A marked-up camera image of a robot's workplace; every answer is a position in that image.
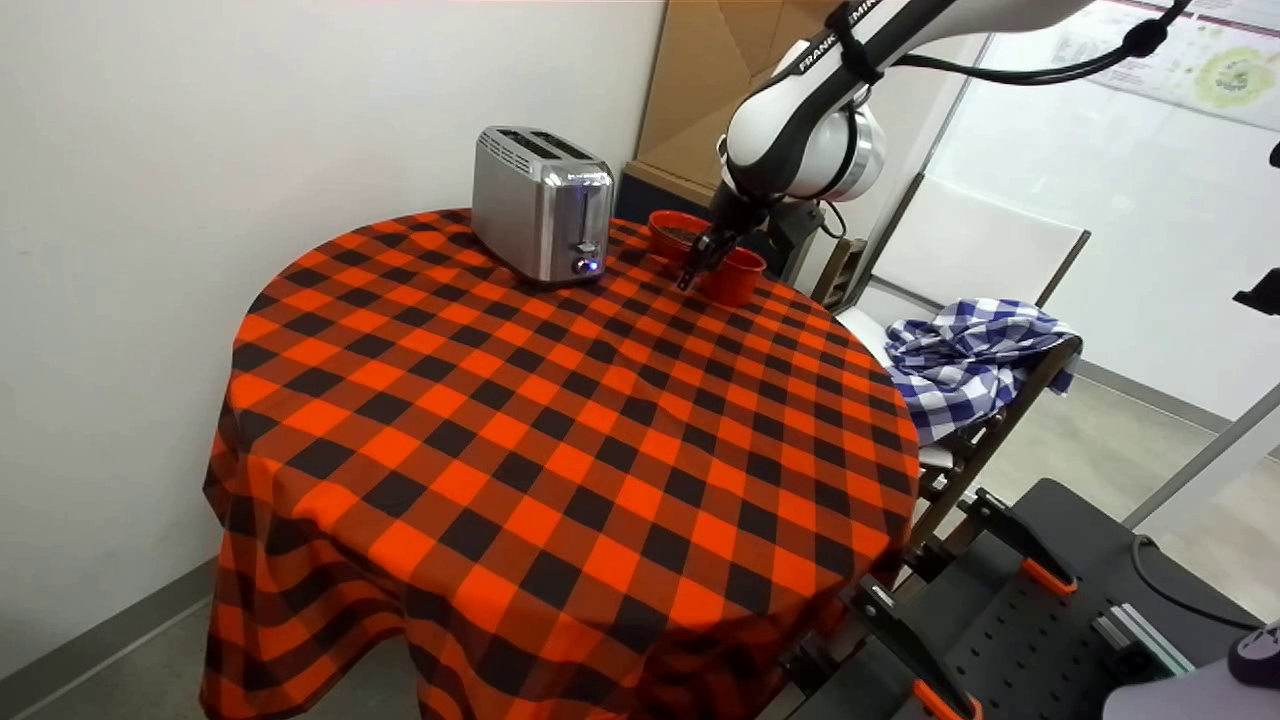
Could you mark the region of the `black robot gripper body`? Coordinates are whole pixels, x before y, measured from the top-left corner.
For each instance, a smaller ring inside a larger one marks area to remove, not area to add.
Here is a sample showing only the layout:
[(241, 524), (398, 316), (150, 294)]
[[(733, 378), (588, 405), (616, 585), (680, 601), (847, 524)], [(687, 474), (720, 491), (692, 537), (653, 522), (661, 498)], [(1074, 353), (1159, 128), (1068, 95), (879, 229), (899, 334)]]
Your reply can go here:
[(710, 203), (710, 234), (699, 250), (710, 255), (728, 255), (750, 234), (770, 219), (772, 203), (759, 195), (742, 195), (735, 189), (720, 186)]

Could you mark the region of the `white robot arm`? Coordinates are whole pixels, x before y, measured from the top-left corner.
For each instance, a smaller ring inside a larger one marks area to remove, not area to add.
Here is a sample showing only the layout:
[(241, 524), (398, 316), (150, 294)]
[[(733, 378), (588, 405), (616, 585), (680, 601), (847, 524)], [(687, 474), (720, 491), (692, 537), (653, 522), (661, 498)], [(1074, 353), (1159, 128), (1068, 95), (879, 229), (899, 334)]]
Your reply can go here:
[(912, 48), (973, 31), (1054, 29), (1088, 0), (904, 0), (885, 25), (872, 25), (878, 3), (842, 0), (818, 35), (797, 40), (735, 106), (717, 139), (712, 229), (692, 242), (680, 288), (699, 284), (775, 203), (847, 199), (879, 177), (879, 125), (863, 102)]

